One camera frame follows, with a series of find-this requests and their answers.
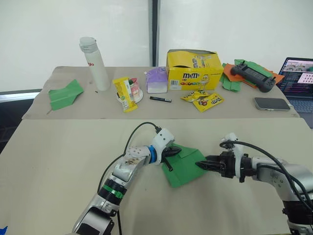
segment m&m's packet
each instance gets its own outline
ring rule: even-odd
[[[197,91],[191,92],[187,96],[181,97],[181,99],[183,99],[187,102],[193,102],[193,101],[199,99],[200,97],[207,97],[207,96],[209,96],[209,94],[206,91],[197,90]]]
[[[221,97],[217,93],[213,93],[209,96],[200,97],[199,99],[194,100],[193,104],[200,112],[204,112],[205,110],[208,110],[213,106],[222,103],[223,101],[224,101],[223,97]]]

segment game controller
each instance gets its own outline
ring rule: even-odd
[[[261,92],[269,92],[276,84],[275,77],[265,76],[258,71],[249,68],[244,61],[232,67],[230,73],[232,75],[241,75],[245,80],[254,83]]]

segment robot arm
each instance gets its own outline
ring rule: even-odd
[[[248,154],[243,154],[242,146],[237,144],[241,142],[234,133],[227,135],[222,141],[221,146],[228,151],[217,156],[208,156],[206,161],[197,162],[196,165],[205,170],[219,172],[222,177],[236,176],[240,183],[245,181],[246,176],[251,176],[253,180],[271,184],[284,203],[283,213],[288,216],[291,234],[313,235],[312,172],[303,165],[289,164],[280,159],[275,162],[267,157],[249,158]],[[287,170],[296,184],[291,182],[291,186],[278,164]]]
[[[98,193],[76,221],[72,232],[81,235],[110,235],[114,223],[111,219],[138,171],[147,164],[160,164],[163,151],[174,142],[174,136],[161,129],[150,146],[130,147],[122,156]]]

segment black pen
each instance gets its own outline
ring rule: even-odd
[[[158,100],[158,101],[164,101],[164,102],[172,102],[172,99],[164,99],[164,98],[160,98],[160,97],[154,97],[154,96],[151,96],[150,99],[152,100]]]

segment yellow candy bag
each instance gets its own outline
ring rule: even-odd
[[[221,97],[217,93],[213,93],[207,97],[200,97],[199,99],[193,101],[193,104],[200,112],[204,112],[209,108],[212,108],[215,105],[218,105],[224,101],[223,97]]]
[[[128,77],[121,77],[113,80],[113,84],[117,89],[118,96],[123,105],[123,111],[125,113],[130,112],[138,108],[135,104],[134,99],[132,98],[132,90],[129,85]]]
[[[199,99],[200,97],[207,97],[209,94],[206,91],[203,90],[197,90],[194,92],[191,92],[187,96],[181,97],[181,99],[187,101],[187,102],[194,102],[195,100]]]

